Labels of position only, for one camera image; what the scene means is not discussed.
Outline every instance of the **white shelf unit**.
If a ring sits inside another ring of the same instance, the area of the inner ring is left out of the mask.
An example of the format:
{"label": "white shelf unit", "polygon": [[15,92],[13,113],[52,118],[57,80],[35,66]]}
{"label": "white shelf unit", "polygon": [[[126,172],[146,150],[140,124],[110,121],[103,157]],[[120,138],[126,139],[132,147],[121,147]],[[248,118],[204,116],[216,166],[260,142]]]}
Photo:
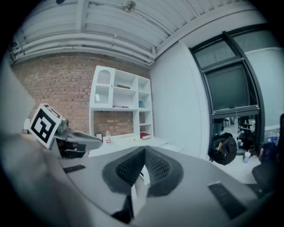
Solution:
{"label": "white shelf unit", "polygon": [[[114,108],[114,106],[127,106],[128,108]],[[143,132],[151,134],[153,130],[153,112],[150,80],[114,68],[97,66],[90,96],[89,129],[94,135],[94,111],[131,111],[133,112],[133,131],[140,137]],[[140,123],[139,113],[145,115],[145,122]]]}

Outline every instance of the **brick wall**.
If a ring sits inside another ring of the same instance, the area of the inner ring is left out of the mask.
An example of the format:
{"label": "brick wall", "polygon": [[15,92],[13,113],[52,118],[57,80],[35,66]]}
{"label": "brick wall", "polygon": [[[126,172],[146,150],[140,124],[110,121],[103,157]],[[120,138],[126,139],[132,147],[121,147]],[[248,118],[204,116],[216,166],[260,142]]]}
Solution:
{"label": "brick wall", "polygon": [[[150,78],[149,71],[135,64],[104,55],[61,53],[44,55],[12,65],[18,80],[36,101],[48,103],[72,129],[89,133],[89,99],[97,65],[112,67]],[[131,112],[96,112],[95,131],[113,127],[114,135],[133,133]]]}
{"label": "brick wall", "polygon": [[[139,113],[139,123],[142,124],[142,123],[145,123],[145,113]],[[146,131],[146,127],[143,125],[143,126],[140,126],[140,132],[145,132]]]}

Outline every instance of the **black backpack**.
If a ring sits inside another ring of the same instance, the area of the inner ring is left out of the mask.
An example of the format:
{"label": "black backpack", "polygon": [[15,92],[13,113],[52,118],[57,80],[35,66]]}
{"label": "black backpack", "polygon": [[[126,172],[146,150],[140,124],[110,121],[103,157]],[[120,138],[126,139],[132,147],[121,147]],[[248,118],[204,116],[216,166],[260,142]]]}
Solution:
{"label": "black backpack", "polygon": [[[223,144],[222,148],[217,151],[216,148],[220,142]],[[209,151],[210,161],[217,162],[222,165],[227,165],[233,161],[237,154],[237,143],[232,134],[224,133],[220,136],[214,136],[211,143],[211,149]]]}

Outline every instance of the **bottle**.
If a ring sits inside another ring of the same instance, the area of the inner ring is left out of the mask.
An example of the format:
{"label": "bottle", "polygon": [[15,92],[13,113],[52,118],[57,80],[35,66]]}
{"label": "bottle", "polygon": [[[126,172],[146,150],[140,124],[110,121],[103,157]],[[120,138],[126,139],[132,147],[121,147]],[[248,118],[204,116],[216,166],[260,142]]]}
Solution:
{"label": "bottle", "polygon": [[111,144],[110,130],[106,130],[106,143]]}

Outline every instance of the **white cup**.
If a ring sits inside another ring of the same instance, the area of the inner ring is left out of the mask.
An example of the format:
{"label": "white cup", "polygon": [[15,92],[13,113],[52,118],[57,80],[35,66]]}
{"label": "white cup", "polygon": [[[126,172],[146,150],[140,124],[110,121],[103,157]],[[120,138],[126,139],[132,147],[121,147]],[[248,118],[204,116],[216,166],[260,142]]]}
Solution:
{"label": "white cup", "polygon": [[245,153],[245,156],[244,156],[244,163],[247,163],[247,162],[248,162],[249,157],[250,157],[250,152],[247,151],[247,152]]}

